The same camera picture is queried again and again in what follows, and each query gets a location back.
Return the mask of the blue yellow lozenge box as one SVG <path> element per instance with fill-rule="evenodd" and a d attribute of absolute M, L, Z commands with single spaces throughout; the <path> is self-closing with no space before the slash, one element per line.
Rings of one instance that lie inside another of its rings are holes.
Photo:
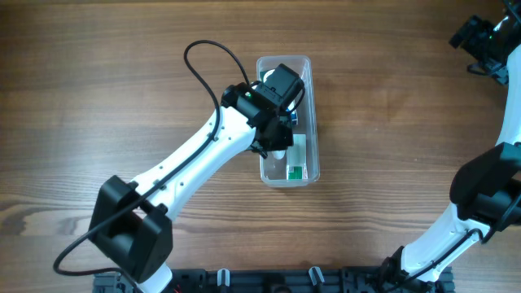
<path fill-rule="evenodd" d="M 298 114 L 297 114 L 296 110 L 287 109 L 287 113 L 288 113 L 289 117 L 291 118 L 291 123 L 293 125 L 298 125 L 299 119 L 298 119 Z"/>

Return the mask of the white green medicine box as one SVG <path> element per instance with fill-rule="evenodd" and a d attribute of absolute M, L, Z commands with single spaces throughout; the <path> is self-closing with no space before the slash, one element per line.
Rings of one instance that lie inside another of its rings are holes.
<path fill-rule="evenodd" d="M 294 134 L 293 145 L 286 151 L 287 180 L 307 180 L 307 148 L 306 135 Z"/>

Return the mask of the white spray bottle clear cap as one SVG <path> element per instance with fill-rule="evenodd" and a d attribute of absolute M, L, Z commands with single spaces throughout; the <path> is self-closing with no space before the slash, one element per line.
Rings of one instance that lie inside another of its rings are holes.
<path fill-rule="evenodd" d="M 285 156 L 286 151 L 273 151 L 272 154 L 276 160 L 281 160 Z"/>

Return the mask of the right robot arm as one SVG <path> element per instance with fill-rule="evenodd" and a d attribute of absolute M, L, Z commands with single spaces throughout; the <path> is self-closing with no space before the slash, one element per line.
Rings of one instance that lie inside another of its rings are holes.
<path fill-rule="evenodd" d="M 507 16 L 493 25 L 473 17 L 449 43 L 476 58 L 468 72 L 507 85 L 501 132 L 494 148 L 458 170 L 450 204 L 432 226 L 384 261 L 379 284 L 391 290 L 428 291 L 468 248 L 520 223 L 520 20 Z"/>

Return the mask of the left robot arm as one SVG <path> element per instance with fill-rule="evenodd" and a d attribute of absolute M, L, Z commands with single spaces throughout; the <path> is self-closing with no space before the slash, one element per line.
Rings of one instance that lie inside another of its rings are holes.
<path fill-rule="evenodd" d="M 90 241 L 141 292 L 163 291 L 173 279 L 166 264 L 172 225 L 184 205 L 239 153 L 266 156 L 291 146 L 290 112 L 304 93 L 300 81 L 227 88 L 208 123 L 174 153 L 130 182 L 113 176 L 102 184 Z"/>

